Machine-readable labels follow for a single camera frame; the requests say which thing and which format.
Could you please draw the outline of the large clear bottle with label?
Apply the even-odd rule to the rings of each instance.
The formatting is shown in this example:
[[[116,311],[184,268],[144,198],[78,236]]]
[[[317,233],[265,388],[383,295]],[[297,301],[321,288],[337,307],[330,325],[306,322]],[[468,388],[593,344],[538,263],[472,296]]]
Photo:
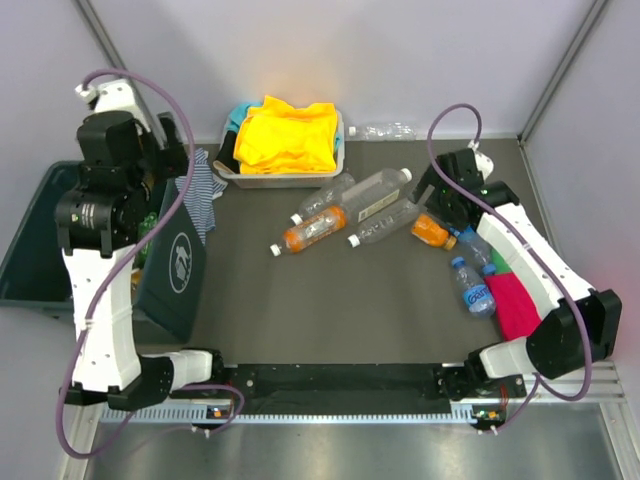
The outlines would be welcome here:
[[[362,222],[398,200],[402,189],[412,178],[408,168],[382,169],[345,190],[338,205],[349,224]]]

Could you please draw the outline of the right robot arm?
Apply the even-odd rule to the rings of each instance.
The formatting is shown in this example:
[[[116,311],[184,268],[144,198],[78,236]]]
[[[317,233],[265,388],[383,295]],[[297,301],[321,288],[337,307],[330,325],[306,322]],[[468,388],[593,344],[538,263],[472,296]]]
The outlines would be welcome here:
[[[597,290],[561,259],[510,187],[488,182],[492,171],[492,161],[470,145],[434,159],[410,195],[446,226],[475,233],[496,250],[533,308],[532,321],[522,313],[506,315],[517,333],[469,354],[467,384],[481,396],[492,394],[505,377],[553,380],[589,372],[612,355],[622,313],[613,290]]]

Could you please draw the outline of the blue cap bottle by right arm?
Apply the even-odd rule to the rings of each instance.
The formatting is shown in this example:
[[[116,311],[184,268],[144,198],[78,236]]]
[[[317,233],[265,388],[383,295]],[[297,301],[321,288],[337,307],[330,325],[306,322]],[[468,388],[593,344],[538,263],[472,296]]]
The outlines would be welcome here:
[[[467,226],[458,234],[457,246],[460,248],[460,254],[451,261],[452,266],[465,261],[481,276],[496,273],[490,245],[471,226]]]

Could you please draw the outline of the orange bottle tall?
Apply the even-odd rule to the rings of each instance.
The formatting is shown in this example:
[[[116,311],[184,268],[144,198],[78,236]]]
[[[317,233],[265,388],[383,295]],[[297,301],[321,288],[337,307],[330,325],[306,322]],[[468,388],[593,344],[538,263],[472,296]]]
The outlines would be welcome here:
[[[339,206],[331,206],[324,211],[287,229],[281,238],[269,249],[274,257],[296,254],[341,230],[347,224],[347,217]]]

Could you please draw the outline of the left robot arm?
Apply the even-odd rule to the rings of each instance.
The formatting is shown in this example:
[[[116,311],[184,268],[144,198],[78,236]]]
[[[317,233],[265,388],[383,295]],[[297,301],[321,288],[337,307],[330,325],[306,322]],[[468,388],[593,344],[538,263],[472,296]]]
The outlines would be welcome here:
[[[77,130],[84,156],[78,180],[54,213],[76,329],[76,351],[59,394],[62,405],[106,403],[135,411],[191,384],[209,397],[226,387],[227,374],[215,365],[212,350],[155,356],[136,350],[131,296],[135,258],[182,200],[174,200],[149,234],[141,236],[139,226],[149,211],[152,188],[186,177],[193,168],[172,114],[164,112],[159,120],[164,143],[126,110],[92,113]]]

